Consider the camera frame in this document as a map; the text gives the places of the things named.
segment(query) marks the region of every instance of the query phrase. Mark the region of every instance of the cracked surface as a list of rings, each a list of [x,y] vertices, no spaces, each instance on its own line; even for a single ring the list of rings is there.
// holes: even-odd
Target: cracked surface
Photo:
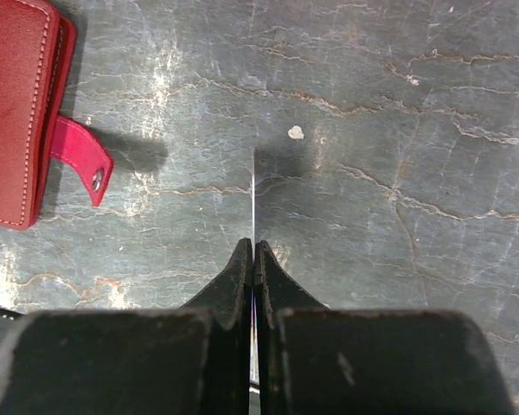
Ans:
[[[0,305],[176,307],[251,235],[333,307],[473,316],[519,406],[519,0],[57,0],[62,113],[116,161],[53,163],[0,228]],[[292,140],[294,125],[303,140]]]

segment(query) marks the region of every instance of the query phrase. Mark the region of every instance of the table surface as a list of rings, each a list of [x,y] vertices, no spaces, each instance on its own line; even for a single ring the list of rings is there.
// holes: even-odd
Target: table surface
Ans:
[[[0,305],[176,307],[252,228],[330,307],[462,310],[519,406],[519,0],[58,0],[63,115],[115,159],[53,163],[0,227]]]

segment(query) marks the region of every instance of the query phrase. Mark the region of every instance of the leather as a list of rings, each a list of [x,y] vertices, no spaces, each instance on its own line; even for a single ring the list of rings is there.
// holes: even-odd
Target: leather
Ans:
[[[18,230],[32,226],[42,203],[50,151],[78,171],[88,187],[88,170],[96,163],[108,169],[104,151],[77,126],[56,128],[57,114],[73,55],[75,29],[44,0],[0,0],[0,225]],[[63,137],[60,131],[68,134]],[[72,144],[75,136],[83,149]],[[89,156],[89,149],[98,151]],[[83,163],[82,155],[92,160]],[[93,205],[106,186],[91,195]]]
[[[92,134],[74,121],[58,116],[50,156],[77,172],[93,206],[98,206],[112,175],[113,160]],[[95,189],[93,178],[97,172],[101,180]]]

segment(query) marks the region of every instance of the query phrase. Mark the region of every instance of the wallet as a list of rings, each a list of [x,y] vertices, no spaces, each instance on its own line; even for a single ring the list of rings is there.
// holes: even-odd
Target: wallet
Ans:
[[[50,157],[79,175],[93,206],[113,161],[82,125],[58,115],[75,28],[44,0],[0,0],[0,225],[38,218]]]

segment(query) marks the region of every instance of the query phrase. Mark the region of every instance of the red leather wallet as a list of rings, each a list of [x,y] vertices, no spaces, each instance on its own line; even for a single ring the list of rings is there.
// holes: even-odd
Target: red leather wallet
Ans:
[[[58,116],[75,29],[43,0],[0,0],[0,225],[32,226],[54,157],[78,173],[98,206],[113,162],[74,121]]]

